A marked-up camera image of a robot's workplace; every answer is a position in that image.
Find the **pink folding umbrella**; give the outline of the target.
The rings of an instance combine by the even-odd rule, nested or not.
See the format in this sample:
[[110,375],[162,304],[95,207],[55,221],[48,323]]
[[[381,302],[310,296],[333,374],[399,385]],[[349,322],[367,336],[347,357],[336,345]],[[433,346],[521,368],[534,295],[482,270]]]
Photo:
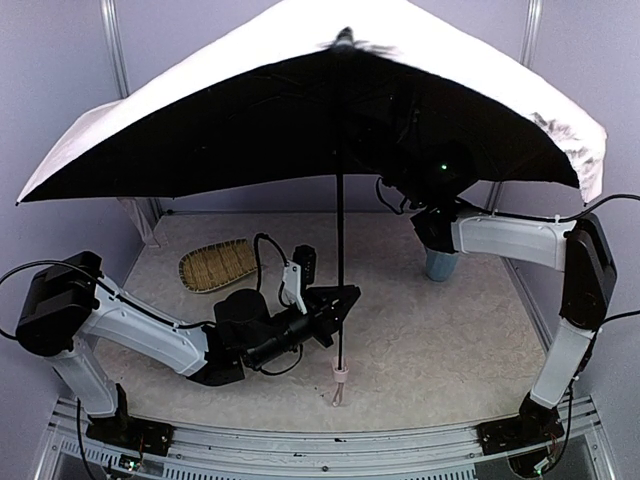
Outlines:
[[81,115],[22,203],[176,198],[375,174],[441,254],[564,273],[560,324],[529,399],[557,405],[604,322],[616,271],[598,219],[482,213],[479,181],[602,191],[607,134],[539,75],[407,1],[282,1],[129,97]]

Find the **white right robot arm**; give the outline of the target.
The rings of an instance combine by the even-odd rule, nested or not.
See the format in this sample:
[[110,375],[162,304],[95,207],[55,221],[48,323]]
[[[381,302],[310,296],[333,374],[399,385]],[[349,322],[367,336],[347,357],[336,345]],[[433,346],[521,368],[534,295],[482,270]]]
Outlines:
[[434,280],[449,277],[462,256],[494,256],[512,268],[548,271],[557,288],[556,328],[526,400],[554,409],[588,360],[607,319],[617,266],[599,218],[536,217],[484,210],[461,193],[492,175],[455,143],[415,157],[397,148],[379,168],[381,181],[409,203]]

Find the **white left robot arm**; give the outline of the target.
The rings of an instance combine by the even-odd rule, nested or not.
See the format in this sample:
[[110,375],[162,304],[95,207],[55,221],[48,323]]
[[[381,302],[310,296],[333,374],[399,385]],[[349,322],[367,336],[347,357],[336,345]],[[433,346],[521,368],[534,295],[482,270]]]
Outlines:
[[15,337],[48,359],[93,419],[126,411],[121,387],[110,380],[87,344],[105,338],[205,386],[223,386],[260,371],[309,339],[328,348],[361,295],[355,285],[309,287],[300,278],[290,303],[270,314],[261,292],[240,289],[214,305],[211,321],[187,324],[121,289],[84,251],[64,261],[40,261]]

